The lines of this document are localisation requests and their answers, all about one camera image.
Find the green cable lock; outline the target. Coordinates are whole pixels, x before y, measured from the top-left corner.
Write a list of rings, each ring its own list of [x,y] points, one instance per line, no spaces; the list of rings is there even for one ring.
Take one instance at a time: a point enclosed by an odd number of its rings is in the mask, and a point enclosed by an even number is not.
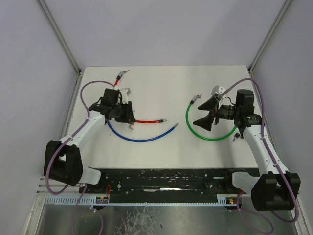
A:
[[[191,127],[191,124],[190,124],[190,122],[189,122],[189,111],[190,111],[191,106],[197,101],[197,99],[200,99],[201,96],[202,96],[202,94],[195,95],[195,96],[191,99],[191,101],[189,102],[189,104],[188,104],[188,106],[187,106],[187,109],[186,109],[186,112],[185,112],[185,122],[186,122],[186,125],[187,125],[188,129],[191,131],[191,133],[192,133],[194,136],[196,136],[197,138],[201,139],[201,140],[210,141],[210,142],[222,141],[222,140],[225,140],[225,139],[227,139],[228,137],[230,137],[232,134],[234,134],[235,131],[236,131],[236,129],[237,129],[235,126],[232,128],[232,130],[231,130],[228,134],[226,134],[226,135],[224,135],[224,136],[217,137],[217,138],[207,138],[207,137],[204,137],[204,136],[198,134],[198,133]]]

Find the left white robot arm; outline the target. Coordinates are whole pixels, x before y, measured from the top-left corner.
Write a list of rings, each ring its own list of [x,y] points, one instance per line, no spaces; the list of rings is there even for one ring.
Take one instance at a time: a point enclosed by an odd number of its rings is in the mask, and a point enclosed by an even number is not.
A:
[[[129,88],[105,89],[98,102],[87,109],[87,117],[77,129],[59,141],[50,141],[45,150],[44,176],[66,185],[89,184],[96,193],[106,190],[100,170],[83,166],[81,151],[109,120],[134,123]]]

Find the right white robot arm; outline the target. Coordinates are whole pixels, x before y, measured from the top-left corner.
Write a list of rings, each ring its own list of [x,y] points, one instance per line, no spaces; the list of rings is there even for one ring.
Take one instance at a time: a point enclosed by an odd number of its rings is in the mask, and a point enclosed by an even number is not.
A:
[[[295,208],[301,180],[298,174],[290,173],[279,159],[268,138],[267,130],[262,126],[262,117],[254,112],[254,93],[239,89],[236,102],[223,105],[225,89],[215,86],[212,96],[199,110],[208,111],[208,115],[194,121],[194,125],[211,131],[213,124],[220,119],[232,120],[239,129],[255,158],[259,177],[245,171],[232,172],[223,180],[223,188],[228,193],[241,189],[251,197],[258,211],[289,211]]]

